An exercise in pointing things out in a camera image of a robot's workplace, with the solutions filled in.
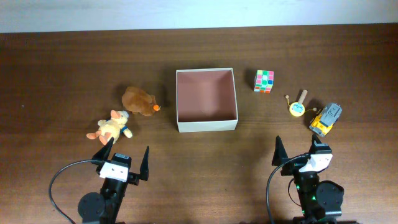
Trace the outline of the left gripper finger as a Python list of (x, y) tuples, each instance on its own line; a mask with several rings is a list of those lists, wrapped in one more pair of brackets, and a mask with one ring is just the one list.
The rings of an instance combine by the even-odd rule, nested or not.
[(109, 153), (111, 152), (113, 142), (114, 138), (112, 137), (96, 154), (94, 154), (92, 159), (96, 161), (106, 161), (109, 157)]
[(149, 179), (149, 149), (150, 147), (147, 146), (140, 166), (139, 177), (144, 181), (148, 181)]

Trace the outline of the yellow grey toy truck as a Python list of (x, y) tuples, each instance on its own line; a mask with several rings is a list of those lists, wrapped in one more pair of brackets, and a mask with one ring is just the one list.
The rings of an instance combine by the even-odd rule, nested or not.
[(336, 103), (327, 104), (321, 112), (318, 112), (310, 123), (309, 129), (321, 137), (325, 137), (333, 125), (338, 121), (342, 108)]

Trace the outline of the yellow wooden rattle drum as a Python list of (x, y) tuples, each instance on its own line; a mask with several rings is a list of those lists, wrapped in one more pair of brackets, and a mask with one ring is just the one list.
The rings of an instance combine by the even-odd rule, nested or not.
[(307, 96), (307, 93), (308, 93), (307, 90), (303, 90), (301, 95), (300, 95), (300, 97), (299, 97), (299, 99), (298, 99), (298, 101), (293, 102), (293, 103), (290, 103), (289, 95), (285, 95), (285, 99), (286, 99), (287, 105), (289, 107), (289, 113), (292, 116), (300, 117), (300, 116), (304, 115), (308, 111), (317, 111), (316, 107), (314, 107), (314, 108), (312, 108), (310, 110), (306, 110), (305, 109), (305, 107), (303, 105), (303, 102), (304, 102), (304, 100), (305, 100), (305, 98)]

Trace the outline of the brown plush bear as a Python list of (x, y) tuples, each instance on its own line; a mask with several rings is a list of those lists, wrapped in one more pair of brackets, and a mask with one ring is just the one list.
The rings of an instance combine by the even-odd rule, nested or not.
[(146, 91), (134, 86), (126, 88), (121, 100), (125, 109), (133, 114), (152, 116), (161, 109), (154, 95), (150, 95)]

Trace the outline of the multicolour puzzle cube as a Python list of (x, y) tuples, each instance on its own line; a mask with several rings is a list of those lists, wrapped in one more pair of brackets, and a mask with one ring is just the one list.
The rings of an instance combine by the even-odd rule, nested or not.
[(270, 93), (274, 85), (274, 72), (257, 70), (254, 78), (254, 92)]

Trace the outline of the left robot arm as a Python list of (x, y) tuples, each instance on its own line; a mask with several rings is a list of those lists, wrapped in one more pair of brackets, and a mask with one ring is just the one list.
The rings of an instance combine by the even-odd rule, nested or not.
[(87, 193), (80, 199), (78, 213), (83, 223), (115, 223), (128, 185), (138, 185), (149, 179), (149, 148), (137, 174), (130, 171), (132, 159), (129, 156), (115, 153), (108, 158), (113, 140), (111, 138), (92, 157), (96, 172), (104, 182), (99, 192)]

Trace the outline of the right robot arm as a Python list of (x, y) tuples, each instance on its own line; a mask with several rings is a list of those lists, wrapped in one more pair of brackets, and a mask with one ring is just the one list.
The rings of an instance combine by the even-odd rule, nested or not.
[(316, 135), (308, 152), (289, 158), (280, 136), (275, 139), (272, 171), (266, 186), (269, 199), (271, 179), (279, 170), (282, 176), (291, 176), (299, 198), (301, 217), (293, 223), (336, 223), (342, 215), (344, 188), (330, 180), (320, 181), (318, 174), (328, 168), (333, 157), (329, 145), (322, 143)]

